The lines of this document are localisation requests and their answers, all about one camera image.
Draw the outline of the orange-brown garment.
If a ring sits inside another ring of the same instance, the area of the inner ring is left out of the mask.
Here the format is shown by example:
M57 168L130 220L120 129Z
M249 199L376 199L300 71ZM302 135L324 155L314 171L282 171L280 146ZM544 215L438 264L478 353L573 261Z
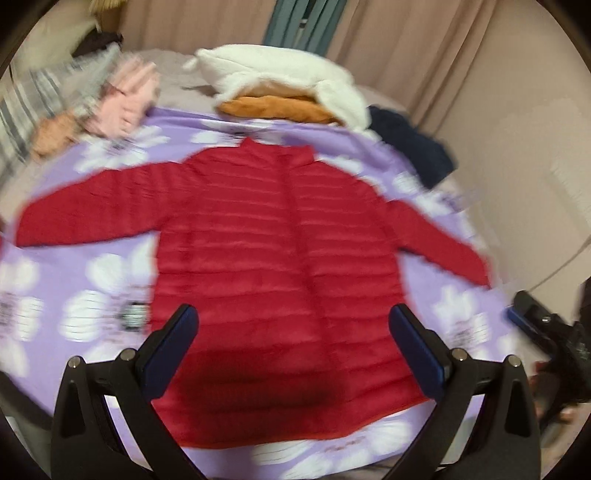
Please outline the orange-brown garment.
M217 110L238 118L342 125L332 112L310 97L242 96L221 103Z

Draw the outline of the navy blue garment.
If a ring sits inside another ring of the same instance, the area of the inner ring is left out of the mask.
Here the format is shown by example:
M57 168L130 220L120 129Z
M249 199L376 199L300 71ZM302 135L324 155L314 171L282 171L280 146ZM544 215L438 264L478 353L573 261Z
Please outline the navy blue garment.
M425 188L434 189L457 169L445 145L415 128L405 115L377 105L370 105L369 112L370 130L407 158Z

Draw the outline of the purple floral bed sheet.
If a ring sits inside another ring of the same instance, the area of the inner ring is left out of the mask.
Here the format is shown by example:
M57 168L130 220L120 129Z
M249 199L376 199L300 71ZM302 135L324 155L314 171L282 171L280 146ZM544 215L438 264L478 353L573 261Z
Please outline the purple floral bed sheet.
M372 186L386 200L410 204L481 256L478 234L457 197L429 192L408 162L373 136L339 127L286 121L231 121L174 110L152 111L129 140L88 139L57 159L31 201L106 170L181 162L202 150L242 141L308 146L315 158ZM1 365L38 404L52 408L67 360L111 360L138 347L153 330L150 300L158 275L156 232L115 240L20 247L19 221L1 263ZM405 299L423 324L452 347L500 360L516 339L504 321L503 293L479 286L424 257L401 252ZM300 439L232 448L184 448L211 477L311 479L400 454L432 410L420 404L332 439Z

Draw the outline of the small tan garment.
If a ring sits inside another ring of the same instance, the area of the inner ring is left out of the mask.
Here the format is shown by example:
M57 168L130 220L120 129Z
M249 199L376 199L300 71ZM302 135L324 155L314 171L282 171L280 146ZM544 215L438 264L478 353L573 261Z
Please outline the small tan garment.
M53 158L78 141L81 128L71 111L44 118L33 136L31 156L34 160Z

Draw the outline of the black garment on pillow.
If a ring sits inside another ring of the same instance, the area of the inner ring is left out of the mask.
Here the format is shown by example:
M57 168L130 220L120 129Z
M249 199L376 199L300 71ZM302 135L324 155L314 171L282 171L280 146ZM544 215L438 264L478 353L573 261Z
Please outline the black garment on pillow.
M123 36L119 33L91 30L75 47L71 56L73 58L91 54L106 49L111 43L121 45Z

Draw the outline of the white fleece garment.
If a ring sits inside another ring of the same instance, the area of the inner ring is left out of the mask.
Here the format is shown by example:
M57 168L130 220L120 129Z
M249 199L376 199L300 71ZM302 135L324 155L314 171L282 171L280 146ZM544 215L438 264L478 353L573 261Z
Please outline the white fleece garment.
M183 69L196 70L214 88L215 103L242 96L305 96L353 131L370 127L370 114L349 70L307 51L264 45L201 48Z

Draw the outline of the teal curtain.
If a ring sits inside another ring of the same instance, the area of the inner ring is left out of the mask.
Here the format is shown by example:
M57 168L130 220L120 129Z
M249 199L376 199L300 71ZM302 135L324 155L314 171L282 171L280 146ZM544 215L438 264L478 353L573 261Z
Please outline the teal curtain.
M346 0L277 0L263 44L325 56Z

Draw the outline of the straw tassel hanging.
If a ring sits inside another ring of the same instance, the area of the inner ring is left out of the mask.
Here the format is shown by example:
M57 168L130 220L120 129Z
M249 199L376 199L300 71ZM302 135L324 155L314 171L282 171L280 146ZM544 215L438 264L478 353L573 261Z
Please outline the straw tassel hanging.
M98 14L120 8L126 2L127 0L92 0L89 5L89 11L92 14Z

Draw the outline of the pink garment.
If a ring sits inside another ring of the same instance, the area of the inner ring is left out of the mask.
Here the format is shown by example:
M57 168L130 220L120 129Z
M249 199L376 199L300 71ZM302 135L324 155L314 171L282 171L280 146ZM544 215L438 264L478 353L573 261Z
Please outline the pink garment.
M159 93L159 74L152 62L139 56L125 59L111 78L96 112L98 133L124 138L136 130Z

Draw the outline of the grey plaid garment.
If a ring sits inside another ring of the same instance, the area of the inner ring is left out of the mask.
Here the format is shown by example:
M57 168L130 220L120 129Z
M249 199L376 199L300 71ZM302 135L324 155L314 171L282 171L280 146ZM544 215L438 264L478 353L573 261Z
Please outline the grey plaid garment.
M1 184L29 159L41 120L71 111L85 118L95 110L103 85L120 56L118 44L73 60L29 71L1 100Z

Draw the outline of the red puffer jacket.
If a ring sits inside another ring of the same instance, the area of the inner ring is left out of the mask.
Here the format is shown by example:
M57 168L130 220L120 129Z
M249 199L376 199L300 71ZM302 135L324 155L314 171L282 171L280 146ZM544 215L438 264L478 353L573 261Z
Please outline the red puffer jacket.
M424 401L391 338L401 252L489 286L486 261L410 204L315 158L245 140L106 170L30 203L20 247L156 232L150 324L199 331L155 404L184 446L332 439Z

